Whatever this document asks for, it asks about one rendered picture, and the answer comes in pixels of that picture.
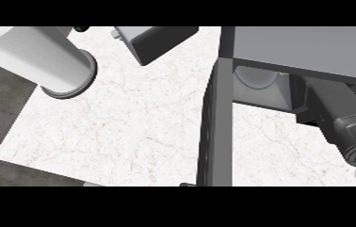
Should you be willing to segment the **dark grey microwave door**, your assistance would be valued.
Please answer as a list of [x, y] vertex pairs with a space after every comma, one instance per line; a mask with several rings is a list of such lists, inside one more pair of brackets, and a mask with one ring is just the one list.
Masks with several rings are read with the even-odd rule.
[[196, 186], [232, 186], [232, 69], [235, 27], [221, 27], [219, 56], [202, 97]]

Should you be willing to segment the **white cylinder with dark rim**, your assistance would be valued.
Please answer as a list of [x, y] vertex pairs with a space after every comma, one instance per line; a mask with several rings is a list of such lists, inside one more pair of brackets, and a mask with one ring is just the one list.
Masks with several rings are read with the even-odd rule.
[[94, 56], [55, 26], [0, 26], [0, 67], [60, 100], [80, 96], [97, 75]]

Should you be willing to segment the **grey milk carton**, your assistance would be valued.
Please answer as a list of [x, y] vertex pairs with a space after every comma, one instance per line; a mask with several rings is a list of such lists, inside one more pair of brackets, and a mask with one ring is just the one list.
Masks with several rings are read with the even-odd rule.
[[115, 26], [111, 36], [128, 47], [139, 64], [151, 64], [199, 31], [196, 26]]

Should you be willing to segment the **glass microwave turntable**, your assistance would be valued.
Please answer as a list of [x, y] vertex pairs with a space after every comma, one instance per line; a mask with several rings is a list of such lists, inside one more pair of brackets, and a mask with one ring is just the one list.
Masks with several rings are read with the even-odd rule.
[[235, 75], [247, 87], [251, 89], [266, 89], [275, 82], [278, 72], [238, 66]]

